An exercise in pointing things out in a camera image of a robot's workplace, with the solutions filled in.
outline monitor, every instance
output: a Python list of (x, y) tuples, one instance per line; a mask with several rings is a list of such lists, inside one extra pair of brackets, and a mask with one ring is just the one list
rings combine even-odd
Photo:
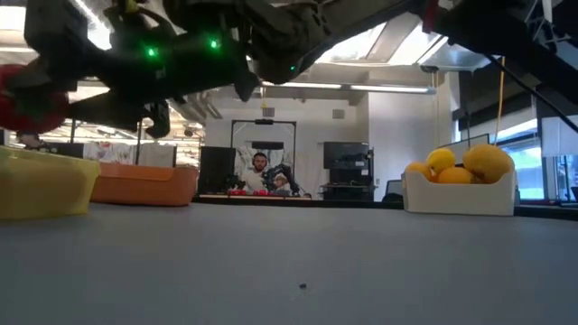
[(369, 145), (363, 143), (323, 143), (323, 168), (365, 170), (368, 168)]
[(235, 170), (235, 148), (202, 146), (200, 148), (199, 193), (227, 192), (227, 180)]

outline white box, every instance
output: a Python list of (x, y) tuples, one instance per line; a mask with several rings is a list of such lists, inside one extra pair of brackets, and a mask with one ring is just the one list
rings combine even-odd
[(404, 208), (408, 212), (513, 216), (516, 172), (494, 184), (438, 184), (420, 172), (402, 175)]

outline gray table surface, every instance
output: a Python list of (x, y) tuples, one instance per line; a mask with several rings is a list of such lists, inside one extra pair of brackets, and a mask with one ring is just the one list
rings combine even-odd
[(0, 324), (576, 324), (577, 251), (560, 220), (93, 205), (0, 226)]

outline fluorescent light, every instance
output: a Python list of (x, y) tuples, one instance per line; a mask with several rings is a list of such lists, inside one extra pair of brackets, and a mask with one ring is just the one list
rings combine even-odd
[(0, 46), (0, 52), (34, 53), (34, 49), (17, 46)]
[(272, 84), (271, 82), (264, 81), (262, 83), (266, 87), (283, 87), (283, 88), (313, 88), (313, 89), (340, 89), (340, 84), (326, 84), (326, 83), (314, 83), (314, 82), (285, 82), (281, 85)]
[(370, 92), (390, 92), (406, 94), (428, 94), (434, 90), (428, 87), (406, 87), (406, 86), (372, 86), (372, 85), (340, 85), (315, 82), (285, 82), (281, 85), (275, 85), (271, 82), (263, 81), (264, 87), (282, 87), (282, 88), (309, 88), (309, 89), (334, 89), (334, 90), (357, 90)]
[[(44, 141), (61, 141), (61, 142), (68, 142), (70, 140), (69, 136), (42, 136), (41, 139)], [(109, 142), (112, 144), (137, 144), (136, 139), (119, 139), (119, 138), (105, 138), (105, 137), (80, 137), (75, 136), (74, 141), (77, 143), (88, 143), (88, 142)], [(141, 144), (174, 144), (174, 145), (185, 145), (185, 146), (192, 146), (198, 147), (199, 140), (141, 140)]]
[(403, 87), (403, 86), (370, 86), (370, 85), (351, 85), (351, 90), (369, 91), (369, 92), (395, 92), (407, 94), (427, 94), (432, 90), (428, 87)]
[(416, 63), (432, 46), (442, 38), (435, 32), (422, 32), (422, 23), (419, 23), (399, 45), (387, 64), (412, 65)]
[(436, 52), (438, 52), (447, 42), (448, 42), (448, 38), (442, 37), (442, 39), (440, 41), (438, 41), (434, 46), (432, 46), (429, 50), (427, 50), (427, 52), (424, 55), (422, 55), (421, 58), (419, 58), (419, 60), (417, 61), (417, 64), (422, 65), (426, 61), (430, 60), (430, 58)]
[(348, 40), (338, 43), (330, 50), (323, 53), (317, 62), (329, 63), (336, 60), (364, 59), (368, 56), (385, 27), (386, 24), (382, 23), (372, 29), (355, 35)]
[(97, 130), (109, 135), (115, 135), (117, 133), (117, 130), (115, 128), (104, 125), (97, 127)]
[(0, 30), (24, 32), (25, 21), (25, 7), (0, 5)]
[(109, 50), (112, 48), (110, 44), (110, 30), (107, 26), (98, 19), (92, 10), (84, 3), (83, 0), (73, 0), (79, 10), (93, 23), (96, 27), (89, 30), (89, 40), (101, 50)]

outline yellow fruit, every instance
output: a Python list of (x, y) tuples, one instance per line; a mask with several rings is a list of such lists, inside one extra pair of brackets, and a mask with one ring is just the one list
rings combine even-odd
[(493, 184), (515, 170), (512, 158), (491, 144), (479, 144), (464, 153), (463, 166), (486, 184)]
[(412, 162), (408, 164), (406, 172), (420, 172), (428, 181), (432, 180), (432, 170), (423, 162)]
[(447, 148), (435, 149), (427, 156), (427, 165), (439, 175), (444, 169), (455, 165), (455, 154)]
[(474, 176), (462, 167), (450, 167), (445, 169), (437, 178), (441, 184), (472, 184)]

